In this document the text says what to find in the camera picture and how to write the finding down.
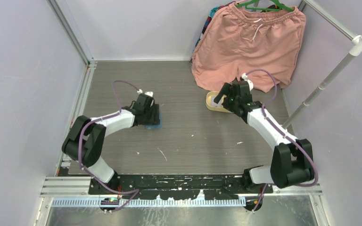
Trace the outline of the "colourful patterned garment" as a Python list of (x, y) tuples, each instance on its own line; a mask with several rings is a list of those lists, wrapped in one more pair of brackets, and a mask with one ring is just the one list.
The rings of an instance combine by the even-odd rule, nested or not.
[(215, 14), (216, 14), (220, 9), (222, 9), (222, 8), (224, 8), (224, 7), (227, 7), (227, 6), (229, 6), (229, 5), (233, 4), (233, 3), (236, 3), (236, 1), (231, 1), (231, 2), (229, 2), (229, 3), (227, 3), (227, 4), (225, 4), (225, 5), (220, 5), (220, 6), (214, 7), (214, 8), (212, 8), (212, 9), (210, 10), (210, 12), (209, 12), (209, 14), (208, 14), (208, 16), (207, 16), (207, 18), (206, 18), (206, 20), (205, 20), (205, 23), (204, 23), (204, 25), (203, 25), (203, 27), (202, 27), (202, 31), (201, 31), (201, 33), (200, 33), (200, 36), (198, 37), (197, 42), (196, 42), (196, 44), (195, 44), (195, 46), (194, 46), (194, 48), (193, 48), (192, 55), (191, 55), (191, 57), (190, 57), (190, 59), (189, 59), (189, 63), (190, 63), (191, 65), (192, 65), (193, 62), (194, 62), (194, 54), (196, 53), (198, 47), (201, 45), (201, 42), (202, 42), (202, 40), (203, 40), (203, 38), (204, 38), (204, 35), (205, 35), (205, 33), (206, 33), (206, 31), (207, 31), (207, 29), (208, 29), (208, 27), (209, 27), (209, 24), (211, 23), (212, 19), (214, 18)]

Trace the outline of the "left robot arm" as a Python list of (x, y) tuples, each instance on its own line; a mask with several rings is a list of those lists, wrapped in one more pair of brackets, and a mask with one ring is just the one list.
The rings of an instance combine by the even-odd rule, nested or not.
[(130, 106), (113, 114), (96, 118), (77, 117), (62, 144), (62, 152), (101, 181), (102, 191), (114, 194), (119, 187), (118, 173), (101, 156), (105, 138), (122, 129), (160, 123), (159, 104), (155, 103), (153, 92), (141, 93)]

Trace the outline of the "aluminium front rail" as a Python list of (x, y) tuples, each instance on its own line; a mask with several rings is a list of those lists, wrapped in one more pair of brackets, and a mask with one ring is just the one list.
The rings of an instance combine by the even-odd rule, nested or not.
[(245, 188), (240, 175), (121, 175), (118, 192), (91, 177), (47, 177), (40, 197), (53, 207), (244, 207), (261, 186)]

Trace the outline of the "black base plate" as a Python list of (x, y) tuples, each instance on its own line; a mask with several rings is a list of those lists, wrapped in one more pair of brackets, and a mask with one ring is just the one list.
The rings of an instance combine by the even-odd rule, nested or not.
[(203, 193), (205, 200), (232, 200), (241, 194), (258, 196), (264, 189), (271, 194), (271, 186), (254, 185), (245, 175), (235, 174), (189, 174), (189, 175), (138, 175), (122, 174), (114, 179), (111, 189), (129, 192), (138, 189), (137, 199), (194, 200)]

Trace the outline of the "blue card holder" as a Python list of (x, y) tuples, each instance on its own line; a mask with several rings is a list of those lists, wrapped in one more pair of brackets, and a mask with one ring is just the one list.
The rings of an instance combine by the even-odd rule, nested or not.
[(156, 125), (146, 125), (145, 128), (146, 129), (160, 129), (160, 128), (162, 128), (162, 125), (163, 125), (162, 122), (163, 122), (162, 114), (159, 113), (159, 123)]

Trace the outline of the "beige oval tray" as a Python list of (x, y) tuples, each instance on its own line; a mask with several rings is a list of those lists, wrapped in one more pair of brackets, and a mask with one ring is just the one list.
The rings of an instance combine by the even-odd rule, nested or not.
[(225, 95), (222, 96), (219, 103), (216, 103), (214, 99), (218, 96), (219, 92), (217, 91), (209, 91), (206, 95), (206, 107), (210, 111), (215, 112), (223, 112), (223, 113), (231, 113), (227, 109), (223, 107), (224, 99), (226, 98)]

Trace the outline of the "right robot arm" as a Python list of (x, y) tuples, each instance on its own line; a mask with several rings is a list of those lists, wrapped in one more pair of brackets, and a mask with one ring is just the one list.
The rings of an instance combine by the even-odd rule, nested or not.
[(254, 101), (247, 81), (223, 84), (213, 102), (254, 128), (273, 150), (269, 166), (244, 170), (243, 187), (246, 192), (255, 193), (261, 184), (278, 188), (317, 184), (319, 175), (313, 162), (312, 144), (307, 139), (291, 135), (275, 121), (265, 104)]

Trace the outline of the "pink shorts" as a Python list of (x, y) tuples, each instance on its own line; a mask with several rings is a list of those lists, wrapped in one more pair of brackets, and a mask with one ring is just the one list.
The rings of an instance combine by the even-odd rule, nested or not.
[(196, 84), (219, 91), (242, 74), (254, 88), (286, 88), (296, 68), (306, 16), (292, 11), (249, 12), (230, 3), (218, 9), (191, 56)]

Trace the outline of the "white clothes rack stand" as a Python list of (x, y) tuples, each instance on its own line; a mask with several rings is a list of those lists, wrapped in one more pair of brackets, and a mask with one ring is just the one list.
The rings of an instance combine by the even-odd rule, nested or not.
[(292, 122), (325, 90), (325, 88), (357, 57), (362, 53), (362, 35), (357, 35), (352, 40), (353, 47), (347, 55), (337, 64), (329, 75), (316, 87), (316, 89), (300, 104), (300, 106), (290, 115), (282, 125), (288, 128)]

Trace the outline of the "green clothes hanger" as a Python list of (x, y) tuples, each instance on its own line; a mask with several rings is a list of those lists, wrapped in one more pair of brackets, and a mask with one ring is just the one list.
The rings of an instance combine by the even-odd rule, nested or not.
[(236, 7), (250, 12), (294, 11), (292, 6), (284, 4), (281, 0), (239, 0), (235, 4)]

